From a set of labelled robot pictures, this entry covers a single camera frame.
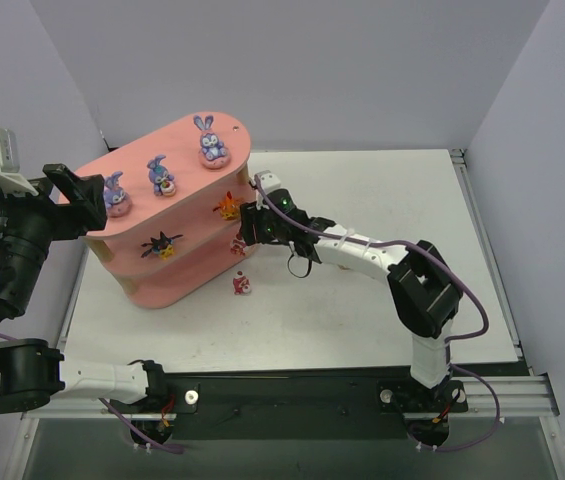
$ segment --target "gray floor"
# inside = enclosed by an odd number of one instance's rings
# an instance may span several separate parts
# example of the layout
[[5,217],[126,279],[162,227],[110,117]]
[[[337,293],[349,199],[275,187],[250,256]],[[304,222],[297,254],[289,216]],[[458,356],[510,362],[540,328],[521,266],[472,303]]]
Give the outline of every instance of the gray floor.
[[[474,438],[488,419],[453,421],[449,444]],[[26,480],[64,479],[555,479],[537,419],[509,419],[470,450],[418,453],[411,440],[209,441],[183,456],[134,453],[114,420],[40,420]]]

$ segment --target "shelf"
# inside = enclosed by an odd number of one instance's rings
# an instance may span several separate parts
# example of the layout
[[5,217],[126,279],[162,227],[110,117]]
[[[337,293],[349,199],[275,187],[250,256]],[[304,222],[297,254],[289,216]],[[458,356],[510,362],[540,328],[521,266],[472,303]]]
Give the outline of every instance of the shelf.
[[[131,280],[132,283],[125,287],[135,289],[128,295],[129,299],[140,307],[164,308],[237,265],[246,258],[229,251],[229,244],[238,230],[239,226],[235,225],[155,275]],[[254,251],[255,248],[251,249],[249,256]],[[227,288],[232,289],[233,286],[227,284]]]
[[[105,177],[116,170],[122,186],[133,201],[128,215],[111,218],[106,228],[89,232],[91,240],[105,240],[142,230],[148,222],[165,215],[226,177],[235,177],[246,166],[251,150],[251,137],[246,127],[225,113],[202,112],[214,116],[213,131],[225,143],[231,153],[231,162],[220,170],[208,170],[200,165],[200,131],[193,124],[193,115],[187,115],[153,133],[125,145],[91,163],[80,167],[77,175],[102,174]],[[166,155],[162,162],[175,175],[177,192],[173,197],[156,197],[148,179],[147,163],[156,155]]]
[[[200,193],[194,202],[187,202],[179,208],[170,210],[165,215],[154,218],[137,231],[118,236],[105,243],[112,253],[110,261],[103,261],[104,267],[117,277],[137,278],[156,273],[178,261],[200,245],[217,235],[222,235],[239,222],[226,221],[213,208],[230,191],[234,198],[243,198],[246,202],[255,199],[255,193],[249,185],[239,185],[235,175],[225,178]],[[149,237],[158,237],[160,231],[165,235],[183,234],[174,243],[175,254],[167,259],[156,255],[142,258],[142,247]]]

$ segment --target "shelf top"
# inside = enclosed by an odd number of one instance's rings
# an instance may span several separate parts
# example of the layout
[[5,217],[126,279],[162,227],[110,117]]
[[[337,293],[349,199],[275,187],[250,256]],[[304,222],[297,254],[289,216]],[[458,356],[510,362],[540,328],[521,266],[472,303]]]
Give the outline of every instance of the shelf top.
[[[220,170],[208,170],[198,160],[201,132],[193,123],[193,114],[149,133],[77,170],[79,176],[102,174],[108,177],[117,170],[124,172],[120,177],[120,186],[133,202],[133,207],[127,215],[109,218],[105,230],[89,232],[87,238],[107,239],[134,230],[242,169],[251,151],[249,132],[241,122],[225,113],[199,112],[197,115],[204,118],[209,114],[214,117],[212,131],[231,153],[230,163]],[[175,176],[177,191],[172,197],[155,196],[153,193],[147,163],[156,155],[166,156],[162,165]]]

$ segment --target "white table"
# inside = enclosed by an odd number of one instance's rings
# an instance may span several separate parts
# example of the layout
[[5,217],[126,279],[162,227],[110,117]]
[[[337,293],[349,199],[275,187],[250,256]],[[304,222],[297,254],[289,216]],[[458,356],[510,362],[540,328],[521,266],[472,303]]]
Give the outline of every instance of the white table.
[[[452,360],[517,360],[446,150],[263,152],[252,154],[249,168],[274,171],[309,215],[378,240],[431,241],[491,320],[485,336],[452,345]],[[234,268],[171,307],[143,310],[89,254],[65,353],[103,362],[153,359],[167,372],[410,364],[410,332],[386,286],[331,265],[315,265],[299,280],[286,269],[288,256],[285,247],[262,246],[239,265],[250,296],[233,294]],[[453,333],[480,325],[465,296]]]

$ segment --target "screw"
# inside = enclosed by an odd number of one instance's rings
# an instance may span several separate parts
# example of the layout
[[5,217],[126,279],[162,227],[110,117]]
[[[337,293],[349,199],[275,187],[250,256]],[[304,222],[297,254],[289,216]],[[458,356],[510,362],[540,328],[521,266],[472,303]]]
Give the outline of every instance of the screw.
[[198,392],[196,392],[195,390],[189,390],[184,394],[184,401],[188,405],[195,405],[196,403],[198,403]]
[[380,401],[382,403],[391,403],[392,396],[393,396],[393,392],[391,390],[382,390],[380,392]]

